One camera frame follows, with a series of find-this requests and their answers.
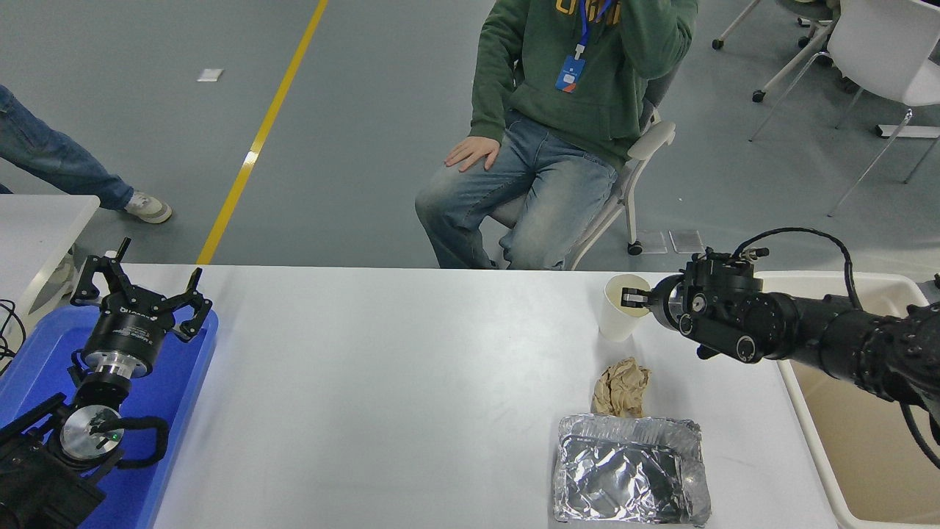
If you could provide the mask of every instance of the id badge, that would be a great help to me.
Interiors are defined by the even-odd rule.
[[[561,67],[561,72],[558,74],[555,88],[563,92],[574,92],[578,84],[578,79],[581,77],[581,71],[583,71],[584,68],[585,60],[583,58],[568,56],[568,58],[565,59],[565,65]]]

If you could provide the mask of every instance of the cable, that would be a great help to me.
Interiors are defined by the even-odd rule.
[[[904,421],[907,423],[907,429],[911,430],[911,435],[914,436],[914,441],[917,443],[917,446],[920,447],[921,452],[924,453],[924,456],[927,456],[927,459],[933,463],[933,466],[940,469],[940,457],[937,457],[937,454],[933,452],[930,445],[924,441],[924,436],[920,434],[920,429],[917,428],[917,423],[914,422],[914,415],[911,413],[911,407],[906,404],[901,404],[901,414],[904,415]]]
[[[846,248],[844,244],[842,244],[842,241],[838,240],[836,237],[830,235],[829,233],[820,232],[819,230],[813,230],[811,228],[777,228],[776,230],[770,230],[769,232],[764,232],[764,233],[755,235],[747,239],[746,241],[741,243],[741,245],[738,246],[737,249],[734,250],[734,254],[732,255],[732,257],[734,257],[735,259],[740,259],[741,252],[743,252],[744,249],[747,248],[748,246],[756,243],[757,241],[760,241],[764,237],[769,237],[771,235],[776,235],[778,233],[786,233],[786,232],[812,233],[814,235],[819,235],[820,237],[829,239],[830,241],[835,243],[836,246],[838,246],[838,249],[842,252],[842,257],[845,258],[845,267],[843,270],[843,274],[845,276],[845,289],[849,293],[849,301],[852,302],[853,307],[861,311],[862,303],[861,301],[858,300],[858,293],[855,291],[855,278],[852,275],[852,257],[849,255],[849,249]]]
[[[9,325],[10,320],[15,320],[17,325],[20,327],[20,334],[23,336],[23,340],[26,339],[26,327],[23,325],[23,320],[20,319],[20,316],[16,315],[16,302],[11,299],[0,299],[0,307],[7,311],[6,319],[4,319],[3,323],[0,324],[0,360],[4,358],[10,359],[6,365],[0,368],[1,377],[9,368],[13,357],[16,356],[16,351],[10,348],[7,337],[4,336],[4,334],[7,332],[7,325]]]

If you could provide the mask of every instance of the white chair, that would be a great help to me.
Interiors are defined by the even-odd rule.
[[[833,18],[832,9],[828,8],[825,3],[806,3],[797,2],[796,0],[776,0],[776,2],[790,13],[797,15],[800,19],[806,20],[809,23],[809,34],[801,38],[798,42],[799,46],[803,48],[800,53],[790,59],[790,62],[780,69],[770,81],[767,81],[767,84],[764,85],[763,88],[754,90],[754,92],[751,93],[751,101],[754,103],[763,101],[764,96],[767,95],[767,92],[769,92],[775,84],[795,70],[810,54],[822,48],[825,44],[826,37],[828,37],[830,31],[832,31],[832,24],[830,24]],[[759,3],[760,0],[753,0],[748,4],[747,7],[744,8],[744,11],[741,11],[741,14],[738,15],[738,18],[734,19],[734,22],[728,26],[728,29],[726,29],[720,37],[712,40],[712,48],[715,50],[722,49],[725,46],[725,39],[728,38],[728,35],[734,31],[734,28],[737,27],[738,24],[747,18],[747,15],[749,15]]]
[[[841,17],[829,40],[829,51],[819,52],[807,62],[751,136],[753,141],[774,115],[780,102],[820,56],[831,56],[842,74],[861,87],[836,125],[837,129],[863,91],[908,106],[901,125],[895,129],[885,147],[827,216],[836,212],[891,146],[898,133],[914,116],[912,107],[940,104],[940,66],[929,59],[933,47],[940,40],[940,8],[920,0],[841,0],[841,9]],[[940,142],[940,138],[934,141],[904,179],[905,184],[911,181],[937,142]]]
[[[614,182],[614,186],[610,191],[610,198],[603,204],[601,212],[594,217],[569,251],[568,258],[565,260],[566,270],[574,270],[578,266],[581,258],[601,238],[607,228],[617,220],[621,212],[625,213],[627,217],[627,230],[630,239],[627,252],[630,255],[639,255],[643,251],[643,246],[636,237],[634,189],[636,183],[640,180],[643,169],[646,168],[652,156],[663,145],[672,144],[672,140],[676,137],[676,124],[672,121],[659,120],[659,113],[655,110],[652,112],[650,121],[650,127],[627,152],[632,161],[627,162],[619,172],[617,181]],[[490,213],[490,217],[503,226],[512,229],[522,213],[524,203],[525,195],[522,195],[497,207]]]

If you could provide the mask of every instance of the gray floor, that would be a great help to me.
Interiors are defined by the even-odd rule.
[[[678,124],[637,188],[641,230],[699,230],[732,250],[780,226],[832,233],[856,271],[926,281],[940,271],[940,152],[898,181],[929,140],[902,139],[839,210],[825,213],[884,145],[871,130],[903,107],[851,96],[814,67],[758,141],[747,138],[783,91],[750,101],[806,30],[773,2],[758,6],[716,52],[746,0],[702,0],[696,41],[662,107]],[[268,137],[214,264],[433,267],[413,200],[466,133],[479,26],[492,0],[333,0]],[[79,253],[133,239],[127,260],[194,263],[317,2],[7,2],[0,8],[0,83],[129,183],[169,201],[160,226],[100,210]],[[197,83],[203,68],[221,81]],[[940,125],[940,109],[912,124]],[[0,182],[55,193],[10,164]],[[497,230],[487,225],[489,248]],[[620,220],[585,270],[674,270],[687,256],[626,254]],[[762,269],[840,269],[828,242],[779,235]]]

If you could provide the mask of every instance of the yellow floor line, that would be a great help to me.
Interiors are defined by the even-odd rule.
[[[226,231],[232,213],[235,212],[235,206],[238,205],[244,187],[248,184],[248,177],[251,176],[251,171],[255,168],[255,162],[258,161],[261,149],[264,147],[264,142],[267,141],[271,127],[277,119],[277,113],[280,112],[284,98],[288,95],[288,90],[290,90],[290,84],[293,83],[294,75],[297,74],[300,63],[304,60],[307,46],[310,44],[310,40],[313,39],[313,32],[317,30],[317,25],[320,24],[320,18],[323,16],[323,11],[326,9],[327,3],[329,3],[329,0],[320,0],[320,3],[317,5],[317,10],[313,12],[313,16],[310,18],[310,24],[306,27],[304,37],[300,39],[300,44],[297,45],[297,49],[294,51],[288,70],[284,73],[284,78],[281,79],[281,86],[277,88],[277,93],[274,95],[274,100],[271,101],[271,106],[268,107],[268,113],[264,115],[264,120],[261,122],[261,127],[255,135],[255,140],[251,142],[251,150],[245,155],[242,168],[239,169],[238,176],[235,178],[235,183],[232,184],[231,189],[228,191],[228,197],[226,197],[225,203],[222,204],[222,210],[219,211],[219,216],[215,218],[215,224],[212,225],[212,230],[209,232],[206,244],[203,245],[202,251],[199,252],[199,257],[196,259],[197,265],[208,265],[212,261],[212,256],[219,246],[219,241],[222,240],[222,235]]]

